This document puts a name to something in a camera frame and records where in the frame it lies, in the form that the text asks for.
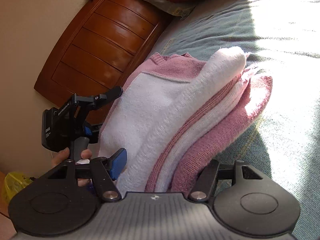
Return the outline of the person's left hand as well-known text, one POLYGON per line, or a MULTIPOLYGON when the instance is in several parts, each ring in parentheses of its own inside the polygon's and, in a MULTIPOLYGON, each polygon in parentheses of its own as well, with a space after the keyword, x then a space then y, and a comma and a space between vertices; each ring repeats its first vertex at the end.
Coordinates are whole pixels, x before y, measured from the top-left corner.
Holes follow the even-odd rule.
MULTIPOLYGON (((56 167, 60 163, 63 163, 67 160, 71 160, 72 162, 74 162, 74 160, 72 158, 70 158, 69 155, 70 155, 69 148, 65 148, 64 150, 59 151, 52 158, 52 168, 56 167)), ((92 156, 93 156, 93 153, 88 148, 81 152, 81 159, 82 160, 89 160, 92 158, 92 156)), ((81 187, 87 186, 90 182, 91 182, 90 179, 82 179, 82 178, 78 179, 78 185, 81 187)))

